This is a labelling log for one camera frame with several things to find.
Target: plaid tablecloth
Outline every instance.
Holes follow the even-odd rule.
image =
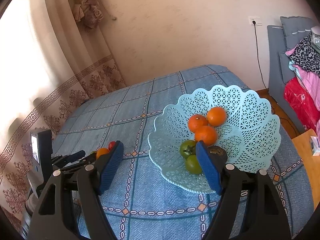
[[[194,240],[204,234],[217,208],[216,194],[194,194],[164,180],[148,157],[148,134],[167,104],[185,93],[214,85],[249,88],[226,67],[204,65],[133,85],[81,105],[53,142],[54,154],[70,154],[110,141],[124,143],[125,157],[101,204],[118,239]],[[282,142],[268,169],[286,210],[291,233],[297,233],[313,212],[310,183],[302,160],[281,127]],[[242,193],[232,235],[240,229],[245,198]],[[84,218],[79,230],[89,238]]]

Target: sheer curtain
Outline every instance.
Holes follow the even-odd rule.
[[[87,33],[68,0],[12,0],[0,19],[0,205],[22,218],[30,130],[59,132],[89,98],[125,87],[99,27]]]

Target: blue gripper pad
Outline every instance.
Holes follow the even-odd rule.
[[[218,171],[219,167],[216,167],[214,159],[219,158],[218,156],[212,155],[209,156],[208,148],[205,146],[203,141],[197,142],[196,144],[196,156],[198,162],[204,172],[205,178],[208,181],[208,184],[212,190],[214,190],[218,195],[222,194],[222,186],[220,182],[220,172]]]
[[[98,175],[100,175],[100,185],[98,188],[98,195],[102,195],[110,188],[113,178],[118,170],[118,167],[123,159],[124,146],[120,141],[110,151],[110,153],[102,155],[96,160],[95,167],[97,168]]]

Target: white box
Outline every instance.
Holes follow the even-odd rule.
[[[320,143],[319,143],[318,137],[310,136],[310,144],[312,149],[312,155],[313,156],[320,155]]]

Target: red tomato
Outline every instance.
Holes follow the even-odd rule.
[[[116,144],[115,141],[109,142],[109,145],[108,145],[109,151],[111,151],[111,149],[114,147],[115,144]]]

